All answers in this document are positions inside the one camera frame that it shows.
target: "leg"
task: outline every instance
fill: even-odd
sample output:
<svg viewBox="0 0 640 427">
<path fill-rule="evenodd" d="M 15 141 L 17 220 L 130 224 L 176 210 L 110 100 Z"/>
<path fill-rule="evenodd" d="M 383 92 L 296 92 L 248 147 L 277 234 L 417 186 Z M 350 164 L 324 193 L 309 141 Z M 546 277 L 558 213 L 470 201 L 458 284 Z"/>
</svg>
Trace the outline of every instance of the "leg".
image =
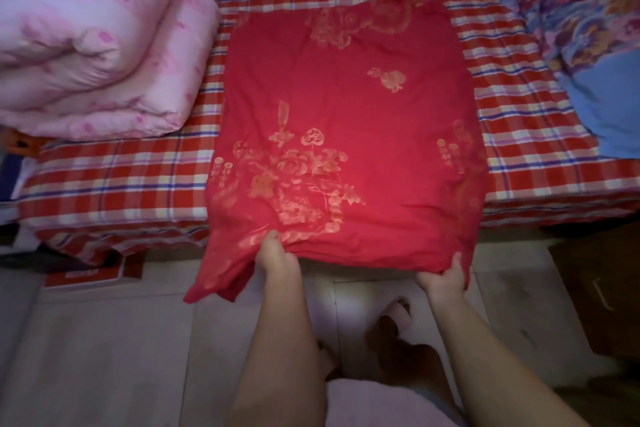
<svg viewBox="0 0 640 427">
<path fill-rule="evenodd" d="M 406 300 L 399 300 L 409 312 Z M 409 344 L 398 336 L 389 316 L 381 316 L 367 331 L 366 342 L 378 357 L 387 385 L 427 389 L 457 410 L 453 393 L 438 352 L 426 344 Z"/>
</svg>

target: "blue cloth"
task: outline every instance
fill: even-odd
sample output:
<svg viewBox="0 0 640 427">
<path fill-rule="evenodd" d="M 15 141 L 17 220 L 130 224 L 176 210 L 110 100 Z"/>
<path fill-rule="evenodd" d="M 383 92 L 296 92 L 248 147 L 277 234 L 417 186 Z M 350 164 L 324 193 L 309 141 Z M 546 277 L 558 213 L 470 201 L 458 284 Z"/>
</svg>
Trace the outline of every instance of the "blue cloth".
<svg viewBox="0 0 640 427">
<path fill-rule="evenodd" d="M 598 139 L 600 155 L 640 158 L 640 49 L 600 59 L 560 78 L 582 124 Z"/>
<path fill-rule="evenodd" d="M 21 155 L 7 154 L 0 164 L 0 201 L 11 201 L 11 194 L 20 175 Z"/>
</svg>

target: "hand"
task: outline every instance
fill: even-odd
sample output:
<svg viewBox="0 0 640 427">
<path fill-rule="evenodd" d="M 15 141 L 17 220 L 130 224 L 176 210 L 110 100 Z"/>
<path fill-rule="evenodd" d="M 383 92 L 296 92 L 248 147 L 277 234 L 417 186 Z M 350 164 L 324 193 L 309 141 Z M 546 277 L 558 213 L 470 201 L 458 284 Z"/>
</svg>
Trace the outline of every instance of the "hand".
<svg viewBox="0 0 640 427">
<path fill-rule="evenodd" d="M 300 267 L 296 255 L 285 253 L 280 242 L 280 234 L 276 230 L 271 230 L 262 240 L 258 255 L 255 257 L 255 264 L 267 274 L 287 266 Z"/>
<path fill-rule="evenodd" d="M 462 253 L 454 253 L 451 268 L 445 270 L 442 275 L 430 272 L 418 272 L 415 275 L 415 281 L 427 293 L 431 304 L 464 300 L 465 274 L 460 264 L 461 257 Z"/>
</svg>

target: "red plaid bedsheet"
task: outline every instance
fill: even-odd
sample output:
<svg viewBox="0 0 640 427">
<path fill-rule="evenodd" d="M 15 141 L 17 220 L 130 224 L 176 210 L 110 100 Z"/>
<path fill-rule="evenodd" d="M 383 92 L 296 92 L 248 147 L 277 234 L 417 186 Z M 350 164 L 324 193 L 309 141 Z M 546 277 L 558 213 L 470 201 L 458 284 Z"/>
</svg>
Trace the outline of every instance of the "red plaid bedsheet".
<svg viewBox="0 0 640 427">
<path fill-rule="evenodd" d="M 42 153 L 38 172 L 22 189 L 20 213 L 54 248 L 98 263 L 112 248 L 130 254 L 150 246 L 204 246 L 204 187 L 236 14 L 364 0 L 216 1 L 224 20 L 181 131 L 157 139 L 61 142 Z M 640 161 L 598 156 L 596 140 L 580 125 L 522 21 L 499 0 L 441 1 L 476 81 L 493 177 L 484 225 L 585 221 L 638 210 Z"/>
</svg>

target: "floral bedding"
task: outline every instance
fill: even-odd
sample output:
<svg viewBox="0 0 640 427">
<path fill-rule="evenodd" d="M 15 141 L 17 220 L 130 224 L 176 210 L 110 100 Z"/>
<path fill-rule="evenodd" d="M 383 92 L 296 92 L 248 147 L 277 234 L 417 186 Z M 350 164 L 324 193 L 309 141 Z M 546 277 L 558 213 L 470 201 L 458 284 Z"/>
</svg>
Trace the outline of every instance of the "floral bedding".
<svg viewBox="0 0 640 427">
<path fill-rule="evenodd" d="M 521 15 L 554 71 L 574 75 L 640 47 L 640 0 L 502 0 Z"/>
</svg>

